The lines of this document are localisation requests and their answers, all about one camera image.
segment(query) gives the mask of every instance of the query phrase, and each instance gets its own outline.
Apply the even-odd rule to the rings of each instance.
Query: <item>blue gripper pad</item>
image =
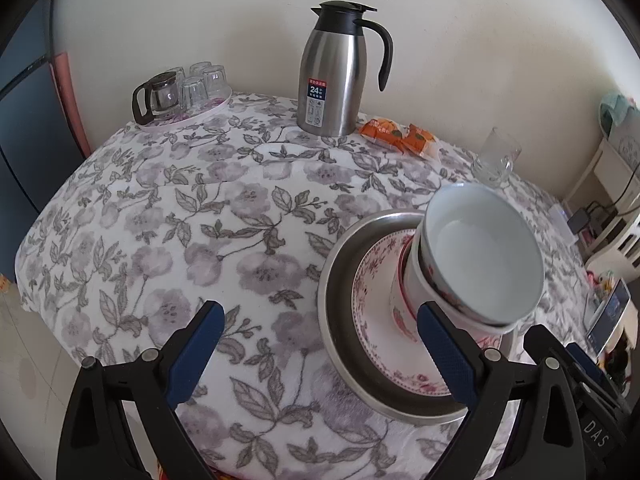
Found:
[[[427,303],[418,309],[418,334],[453,398],[472,410],[478,402],[473,369]]]
[[[191,398],[224,329],[225,311],[222,305],[214,302],[169,370],[164,398],[172,410]]]
[[[577,343],[569,343],[566,346],[566,350],[582,367],[584,373],[586,373],[596,384],[602,384],[602,370],[600,370],[596,363],[594,363],[591,358],[584,353],[584,350],[582,350]]]

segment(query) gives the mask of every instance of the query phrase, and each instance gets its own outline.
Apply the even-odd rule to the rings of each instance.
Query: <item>tablet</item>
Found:
[[[604,308],[598,309],[596,320],[587,333],[587,341],[596,355],[600,355],[616,329],[630,298],[631,295],[624,280],[618,280]]]

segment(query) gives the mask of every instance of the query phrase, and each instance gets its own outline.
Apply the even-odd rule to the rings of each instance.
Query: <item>metal pin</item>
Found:
[[[142,357],[143,361],[151,362],[156,360],[159,353],[160,352],[158,352],[157,348],[147,348],[144,352],[142,352],[140,357]]]
[[[499,350],[496,350],[495,348],[487,348],[484,351],[484,357],[486,357],[487,359],[489,359],[489,361],[494,361],[497,362],[500,360],[500,358],[502,357],[502,355],[500,354]]]
[[[95,366],[95,357],[92,355],[88,355],[87,357],[82,359],[82,362],[80,363],[80,365],[85,370],[91,370],[91,368]]]
[[[560,367],[560,363],[555,357],[547,357],[545,359],[545,364],[552,370],[558,370],[558,368]]]

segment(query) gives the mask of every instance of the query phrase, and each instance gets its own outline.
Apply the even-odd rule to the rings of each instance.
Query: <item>stainless steel thermos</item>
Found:
[[[331,1],[311,10],[318,15],[318,22],[300,63],[298,126],[318,136],[345,136],[356,127],[367,73],[362,28],[375,30],[385,45],[378,74],[380,91],[389,77],[393,41],[386,28],[362,19],[366,10],[376,10],[372,7]]]

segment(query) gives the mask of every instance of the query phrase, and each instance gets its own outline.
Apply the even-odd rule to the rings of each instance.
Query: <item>white bowl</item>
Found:
[[[512,324],[538,304],[542,254],[522,216],[479,184],[438,190],[420,229],[423,268],[449,303],[492,325]]]
[[[417,317],[418,309],[425,301],[435,301],[453,325],[469,332],[472,338],[478,340],[487,335],[506,334],[515,328],[515,323],[503,326],[491,326],[480,323],[475,319],[465,316],[462,312],[452,307],[444,300],[425,279],[420,266],[420,231],[422,224],[416,229],[411,250],[409,251],[406,265],[404,266],[403,286],[407,307],[411,310],[413,318]]]

